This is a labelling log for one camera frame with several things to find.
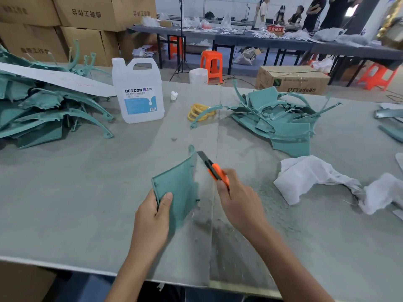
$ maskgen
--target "red sign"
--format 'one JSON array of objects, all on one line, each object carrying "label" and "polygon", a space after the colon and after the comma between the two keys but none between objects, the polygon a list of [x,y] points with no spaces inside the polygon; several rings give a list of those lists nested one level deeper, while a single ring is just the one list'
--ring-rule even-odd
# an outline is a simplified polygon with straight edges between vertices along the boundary
[{"label": "red sign", "polygon": [[269,32],[280,32],[283,33],[284,32],[284,27],[283,26],[276,26],[276,25],[269,25],[267,26],[267,30]]}]

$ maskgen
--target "gold decoration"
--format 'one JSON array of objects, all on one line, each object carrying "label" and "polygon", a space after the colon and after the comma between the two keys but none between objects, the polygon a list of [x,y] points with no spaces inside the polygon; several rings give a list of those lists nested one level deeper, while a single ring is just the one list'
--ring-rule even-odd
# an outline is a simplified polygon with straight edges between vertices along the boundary
[{"label": "gold decoration", "polygon": [[389,8],[388,14],[386,15],[385,20],[383,20],[383,25],[380,28],[378,34],[376,35],[376,38],[382,37],[383,34],[386,32],[386,30],[389,28],[389,26],[392,24],[393,19],[395,19],[395,17],[399,13],[399,9],[400,6],[402,5],[402,2],[403,0],[395,0],[395,2]]}]

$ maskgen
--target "orange utility knife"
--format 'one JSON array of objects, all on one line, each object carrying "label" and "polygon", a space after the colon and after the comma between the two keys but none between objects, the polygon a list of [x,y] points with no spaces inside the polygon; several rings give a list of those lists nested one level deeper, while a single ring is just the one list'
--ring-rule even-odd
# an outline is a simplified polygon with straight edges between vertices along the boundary
[{"label": "orange utility knife", "polygon": [[215,181],[222,180],[229,189],[229,179],[227,175],[222,171],[221,167],[217,163],[211,162],[211,160],[205,155],[204,152],[198,151],[200,158],[207,166],[208,172],[214,178]]}]

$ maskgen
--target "white shirt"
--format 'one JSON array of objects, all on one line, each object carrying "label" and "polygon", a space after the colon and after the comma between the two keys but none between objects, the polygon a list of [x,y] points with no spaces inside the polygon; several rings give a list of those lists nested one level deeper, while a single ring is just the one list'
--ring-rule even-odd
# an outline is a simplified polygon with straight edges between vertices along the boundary
[{"label": "white shirt", "polygon": [[266,2],[262,2],[259,8],[258,17],[256,18],[255,28],[259,29],[266,24],[266,14],[267,14],[268,4]]}]

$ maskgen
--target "blue label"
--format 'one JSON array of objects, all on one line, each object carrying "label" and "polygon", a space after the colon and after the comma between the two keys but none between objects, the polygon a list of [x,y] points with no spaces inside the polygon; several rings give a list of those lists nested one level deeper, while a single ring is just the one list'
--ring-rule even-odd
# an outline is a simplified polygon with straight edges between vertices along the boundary
[{"label": "blue label", "polygon": [[127,114],[139,114],[157,111],[157,101],[155,96],[151,98],[151,104],[149,99],[145,97],[124,99],[124,103],[126,104]]}]

